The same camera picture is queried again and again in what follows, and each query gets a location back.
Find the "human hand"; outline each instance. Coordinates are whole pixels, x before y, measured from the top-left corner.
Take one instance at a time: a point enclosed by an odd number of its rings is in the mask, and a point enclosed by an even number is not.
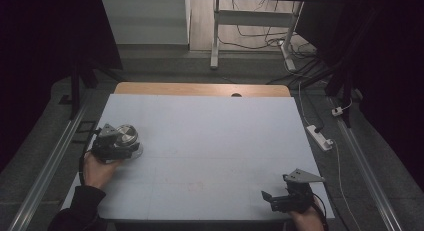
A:
[[[94,157],[91,152],[87,152],[84,158],[85,185],[102,189],[122,162],[123,160],[116,160],[106,164]]]
[[[324,231],[318,212],[312,206],[303,213],[291,211],[288,214],[292,217],[298,231]]]

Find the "sleeve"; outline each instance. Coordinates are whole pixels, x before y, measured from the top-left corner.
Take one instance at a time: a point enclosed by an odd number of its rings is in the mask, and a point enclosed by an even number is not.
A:
[[[105,192],[94,187],[75,187],[71,207],[56,214],[48,230],[106,230],[107,223],[97,213],[97,206],[105,196]]]

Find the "power strip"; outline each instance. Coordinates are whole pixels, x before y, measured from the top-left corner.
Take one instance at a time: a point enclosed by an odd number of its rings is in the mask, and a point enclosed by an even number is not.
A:
[[[328,151],[332,149],[333,147],[331,145],[333,144],[333,141],[331,141],[331,139],[325,139],[321,132],[315,133],[315,129],[315,125],[306,127],[306,130],[308,130],[312,138],[315,139],[315,142],[317,142],[322,151]]]

